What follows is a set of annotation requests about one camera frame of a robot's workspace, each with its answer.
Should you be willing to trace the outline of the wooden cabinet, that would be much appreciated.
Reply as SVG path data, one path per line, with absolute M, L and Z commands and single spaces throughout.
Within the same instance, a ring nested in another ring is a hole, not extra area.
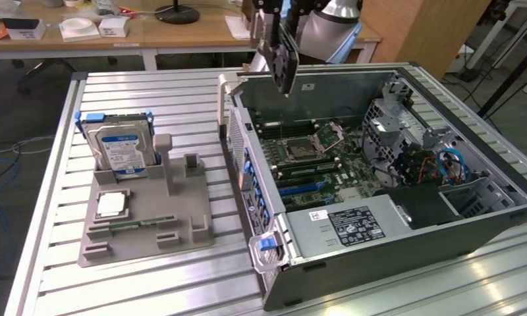
M 373 63 L 415 62 L 441 78 L 490 0 L 365 0 L 362 21 L 381 35 Z

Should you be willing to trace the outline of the green motherboard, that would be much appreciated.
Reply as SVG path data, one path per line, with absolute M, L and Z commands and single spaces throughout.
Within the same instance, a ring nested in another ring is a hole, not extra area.
M 306 161 L 339 160 L 342 164 L 339 170 L 324 174 L 284 178 L 279 172 L 282 168 L 294 163 L 306 162 L 288 162 L 284 142 L 290 138 L 307 136 L 312 139 L 316 131 L 330 122 L 335 122 L 343 128 L 344 139 L 327 152 L 322 152 L 316 148 L 323 156 L 319 159 Z M 381 183 L 374 175 L 370 163 L 362 155 L 357 125 L 352 118 L 310 119 L 292 122 L 264 121 L 258 118 L 256 134 L 278 190 L 316 182 L 324 183 L 320 191 L 280 196 L 288 212 L 340 203 L 350 198 L 367 198 L 381 189 Z

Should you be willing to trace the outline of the black green graphics card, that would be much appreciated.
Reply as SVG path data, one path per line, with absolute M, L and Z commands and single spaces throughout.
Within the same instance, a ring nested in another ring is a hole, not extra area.
M 288 97 L 298 73 L 299 49 L 279 12 L 254 11 L 251 45 L 256 50 L 251 71 L 268 72 L 279 93 Z

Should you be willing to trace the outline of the grey plastic parts rack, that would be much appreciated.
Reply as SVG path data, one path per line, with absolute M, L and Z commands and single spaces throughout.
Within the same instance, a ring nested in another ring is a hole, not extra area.
M 154 137 L 154 148 L 160 163 L 147 168 L 146 177 L 118 180 L 109 171 L 93 174 L 80 267 L 190 251 L 215 243 L 204 162 L 198 153 L 170 157 L 171 134 Z M 118 216 L 96 218 L 99 197 L 109 192 L 126 194 L 124 211 Z M 156 221 L 158 225 L 109 230 L 111 224 L 132 221 Z

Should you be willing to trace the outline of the open black PC case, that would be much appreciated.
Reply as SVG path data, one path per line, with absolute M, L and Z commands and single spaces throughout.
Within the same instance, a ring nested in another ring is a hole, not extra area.
M 374 99 L 402 104 L 426 127 L 423 147 L 389 164 L 365 153 Z M 354 250 L 304 258 L 256 134 L 264 121 L 352 118 L 362 155 L 411 232 Z M 471 254 L 527 221 L 527 157 L 446 86 L 405 63 L 304 66 L 288 97 L 266 73 L 219 77 L 220 138 L 235 203 L 267 311 Z M 256 242 L 272 237 L 275 250 Z

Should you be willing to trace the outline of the black tripod stand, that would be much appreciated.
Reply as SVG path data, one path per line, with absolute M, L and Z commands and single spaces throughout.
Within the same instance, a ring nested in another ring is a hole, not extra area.
M 517 35 L 513 37 L 511 41 L 509 42 L 509 45 L 505 48 L 503 52 L 501 53 L 501 56 L 494 62 L 491 68 L 499 67 L 506 57 L 509 56 L 510 51 L 515 48 L 518 42 L 523 39 L 526 32 L 527 32 L 527 20 L 522 25 L 522 29 L 518 31 Z M 494 107 L 495 103 L 502 98 L 503 94 L 507 92 L 510 86 L 515 83 L 515 81 L 518 80 L 519 76 L 522 75 L 526 69 L 527 69 L 527 55 L 525 56 L 525 58 L 522 58 L 518 66 L 513 70 L 505 82 L 501 84 L 501 86 L 493 93 L 490 99 L 486 101 L 485 105 L 482 106 L 481 110 L 477 112 L 481 118 L 490 118 L 490 114 L 487 112 Z

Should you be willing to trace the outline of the green RAM stick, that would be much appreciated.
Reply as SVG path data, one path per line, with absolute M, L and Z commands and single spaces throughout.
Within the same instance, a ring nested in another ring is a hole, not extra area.
M 322 159 L 287 165 L 279 172 L 284 178 L 295 178 L 312 174 L 331 173 L 338 171 L 340 166 L 342 164 L 339 160 Z
M 140 228 L 148 228 L 156 226 L 156 221 L 132 221 L 126 223 L 115 223 L 109 225 L 109 230 L 119 231 L 119 230 L 132 230 Z

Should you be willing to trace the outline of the white box with dark lid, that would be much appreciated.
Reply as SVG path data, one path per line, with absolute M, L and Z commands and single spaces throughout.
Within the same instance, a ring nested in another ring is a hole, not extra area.
M 43 19 L 4 18 L 7 33 L 12 40 L 41 40 L 45 34 Z

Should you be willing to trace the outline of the blue expansion slot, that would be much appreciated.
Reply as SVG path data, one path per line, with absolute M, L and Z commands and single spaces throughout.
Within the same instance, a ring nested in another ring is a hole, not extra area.
M 280 188 L 279 195 L 280 196 L 290 196 L 290 195 L 296 195 L 296 194 L 306 194 L 308 192 L 316 192 L 316 191 L 322 190 L 323 186 L 324 186 L 323 182 L 316 182 L 312 184 L 294 186 L 290 188 Z

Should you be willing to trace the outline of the white paper stack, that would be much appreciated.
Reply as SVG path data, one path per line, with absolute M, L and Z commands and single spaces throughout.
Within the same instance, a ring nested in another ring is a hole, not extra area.
M 243 18 L 240 16 L 226 16 L 226 24 L 231 36 L 236 40 L 248 40 L 251 37 L 251 31 L 247 29 Z

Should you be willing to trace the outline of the metal socket cover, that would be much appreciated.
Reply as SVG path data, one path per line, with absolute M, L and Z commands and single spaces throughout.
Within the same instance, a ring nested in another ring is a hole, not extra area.
M 327 152 L 335 145 L 338 145 L 343 139 L 343 128 L 335 123 L 330 122 L 316 133 L 312 135 L 315 147 L 322 151 Z

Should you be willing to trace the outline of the CPU socket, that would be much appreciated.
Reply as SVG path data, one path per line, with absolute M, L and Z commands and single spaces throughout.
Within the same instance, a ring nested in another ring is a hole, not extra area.
M 307 137 L 290 138 L 284 142 L 288 162 L 319 159 L 323 154 L 318 151 L 314 141 Z

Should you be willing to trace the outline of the metal disk bay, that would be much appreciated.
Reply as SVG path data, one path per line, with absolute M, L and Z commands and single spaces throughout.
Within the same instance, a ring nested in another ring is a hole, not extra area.
M 391 164 L 409 147 L 423 147 L 426 127 L 413 112 L 399 103 L 374 99 L 363 125 L 365 153 Z

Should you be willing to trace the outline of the grey power supply with label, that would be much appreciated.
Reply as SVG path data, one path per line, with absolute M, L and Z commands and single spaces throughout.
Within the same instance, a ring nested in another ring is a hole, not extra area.
M 389 195 L 294 211 L 287 220 L 304 258 L 354 250 L 413 231 Z

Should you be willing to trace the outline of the plain white box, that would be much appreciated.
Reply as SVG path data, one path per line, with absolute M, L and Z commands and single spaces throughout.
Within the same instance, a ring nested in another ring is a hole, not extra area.
M 127 17 L 104 18 L 99 24 L 99 33 L 104 38 L 126 38 L 128 35 Z

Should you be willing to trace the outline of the silver CPU chip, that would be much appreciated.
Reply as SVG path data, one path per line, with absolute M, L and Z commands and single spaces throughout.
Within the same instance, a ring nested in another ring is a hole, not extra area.
M 124 211 L 126 194 L 109 192 L 101 194 L 96 208 L 96 218 L 118 216 Z

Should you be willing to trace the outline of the wooden desk white frame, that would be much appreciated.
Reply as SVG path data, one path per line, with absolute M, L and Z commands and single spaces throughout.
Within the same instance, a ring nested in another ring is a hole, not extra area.
M 235 39 L 226 24 L 227 16 L 240 16 L 240 9 L 227 0 L 179 0 L 200 12 L 192 24 L 174 25 L 151 16 L 143 23 L 143 61 L 146 70 L 155 70 L 156 56 L 186 53 L 254 52 L 247 39 Z
M 146 47 L 146 23 L 150 21 L 146 15 L 139 14 L 128 21 L 130 33 L 124 38 L 64 42 L 57 25 L 65 16 L 79 12 L 77 8 L 49 8 L 43 5 L 41 0 L 21 0 L 20 9 L 23 18 L 39 18 L 45 22 L 45 33 L 40 40 L 0 39 L 0 60 L 138 55 L 143 58 L 146 70 L 158 69 L 158 51 Z

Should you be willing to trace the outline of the black round lamp base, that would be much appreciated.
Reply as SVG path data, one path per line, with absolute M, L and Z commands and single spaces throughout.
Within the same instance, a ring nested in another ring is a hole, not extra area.
M 199 11 L 191 6 L 182 5 L 179 0 L 172 0 L 171 5 L 164 5 L 154 13 L 158 20 L 167 24 L 192 24 L 200 19 Z

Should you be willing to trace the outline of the hard disk with blue caddy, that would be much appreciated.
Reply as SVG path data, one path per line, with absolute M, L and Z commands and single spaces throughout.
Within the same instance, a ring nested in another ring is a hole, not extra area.
M 159 164 L 154 149 L 154 114 L 75 114 L 75 125 L 87 140 L 99 171 L 112 171 L 118 180 L 143 178 Z

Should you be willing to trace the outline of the black office chair base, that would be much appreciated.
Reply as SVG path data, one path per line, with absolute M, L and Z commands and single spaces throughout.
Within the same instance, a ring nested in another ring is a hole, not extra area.
M 49 67 L 53 65 L 60 65 L 65 68 L 69 72 L 76 72 L 76 68 L 73 65 L 67 61 L 64 58 L 49 58 L 44 59 L 27 73 L 25 75 L 17 80 L 17 93 L 21 95 L 29 95 L 32 90 L 29 88 L 29 81 L 33 79 L 39 74 L 41 74 Z

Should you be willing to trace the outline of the white square dish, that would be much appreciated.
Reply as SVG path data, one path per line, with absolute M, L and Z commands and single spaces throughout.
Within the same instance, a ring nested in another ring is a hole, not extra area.
M 85 18 L 69 18 L 59 24 L 59 28 L 65 43 L 101 37 L 96 24 Z

